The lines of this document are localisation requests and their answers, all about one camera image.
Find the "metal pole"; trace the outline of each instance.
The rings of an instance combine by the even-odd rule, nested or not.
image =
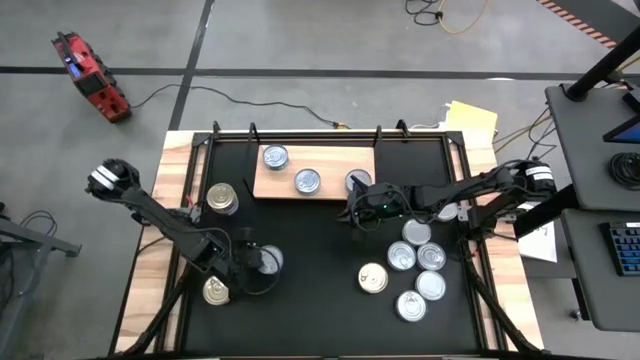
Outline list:
[[[620,44],[603,57],[580,80],[565,90],[565,95],[573,101],[582,101],[598,82],[614,72],[625,60],[640,49],[640,26],[631,32]]]

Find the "black table surface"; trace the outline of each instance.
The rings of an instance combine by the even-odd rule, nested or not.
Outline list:
[[[606,222],[640,222],[640,213],[566,209],[560,218],[594,326],[640,332],[640,277],[618,276],[598,229]]]
[[[327,142],[304,145],[327,145]],[[362,142],[338,146],[363,146]],[[417,268],[396,272],[386,263],[386,249],[401,239],[403,219],[385,222],[364,242],[351,239],[352,230],[335,221],[344,201],[253,200],[242,183],[242,143],[216,146],[211,184],[227,182],[240,207],[231,217],[205,211],[202,226],[221,226],[231,236],[251,226],[253,239],[274,244],[284,254],[282,275],[268,294],[241,297],[225,306],[210,306],[202,298],[204,278],[189,286],[189,319],[184,350],[217,356],[340,356],[424,355],[472,353],[479,347],[463,265],[451,255],[440,271],[447,292],[428,302],[419,322],[401,320],[396,298],[414,289]],[[255,162],[249,167],[255,169]],[[396,184],[448,182],[442,142],[380,144],[376,150],[377,182]],[[455,222],[433,226],[432,241],[455,253]],[[383,265],[389,284],[379,294],[364,293],[357,273],[368,262]]]
[[[592,89],[573,102],[560,87],[545,90],[580,207],[587,210],[640,211],[640,191],[629,191],[607,173],[611,157],[640,152],[640,144],[608,143],[602,136],[636,114],[623,103],[623,90]]]

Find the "red power tool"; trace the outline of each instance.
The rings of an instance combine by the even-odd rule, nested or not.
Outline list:
[[[110,122],[131,116],[131,106],[100,56],[76,33],[51,40],[80,93]]]

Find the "wooden board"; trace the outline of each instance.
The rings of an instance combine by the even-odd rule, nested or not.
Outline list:
[[[345,177],[354,169],[366,170],[375,183],[375,163],[371,147],[291,146],[289,165],[283,170],[269,170],[262,161],[266,145],[258,151],[253,196],[256,198],[346,200]],[[298,171],[313,169],[320,174],[320,191],[311,196],[301,195],[293,179]]]
[[[467,158],[473,175],[482,171],[486,172],[496,166],[496,158],[491,145],[493,129],[470,130],[462,127],[449,130],[461,130],[464,132]],[[412,131],[434,130],[421,129]],[[193,133],[193,131],[170,131],[167,133],[153,190],[153,197],[164,206],[174,207],[180,203]],[[457,178],[461,179],[459,154],[454,150],[452,155]],[[196,171],[197,174],[201,174],[202,160],[198,162]],[[197,181],[199,180],[200,176],[196,175],[194,178],[194,192],[192,193],[193,198],[195,198],[195,193],[198,189]],[[495,195],[486,195],[480,197],[478,201],[480,204],[486,204],[493,197]],[[512,226],[507,224],[498,224],[496,232],[502,235],[514,236]],[[157,235],[157,230],[152,228],[145,229],[141,245],[153,240]],[[518,244],[514,241],[494,237],[487,240],[487,248],[500,305],[522,334],[531,343],[543,348],[531,294],[529,293],[527,279],[518,251]],[[155,312],[160,308],[170,254],[171,247],[168,242],[161,242],[157,244],[157,247],[150,248],[149,252],[145,252],[138,257],[128,298],[126,299],[123,321],[120,329],[117,329],[116,352],[126,350],[132,345],[149,324]],[[479,259],[476,258],[474,260],[479,265]],[[496,348],[495,334],[491,331],[491,314],[486,305],[482,305],[482,315],[485,329],[487,330],[489,346]],[[174,313],[169,319],[170,326],[167,334],[166,350],[171,350],[173,345],[176,308],[174,308]]]

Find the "white label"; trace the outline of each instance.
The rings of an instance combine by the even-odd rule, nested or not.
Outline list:
[[[548,173],[535,174],[533,180],[553,180],[553,175]]]
[[[551,174],[551,169],[548,166],[536,166],[534,168],[527,169],[527,171],[525,171],[525,174],[527,174],[527,176],[533,175],[533,174],[538,174],[538,173],[549,173],[549,174]]]

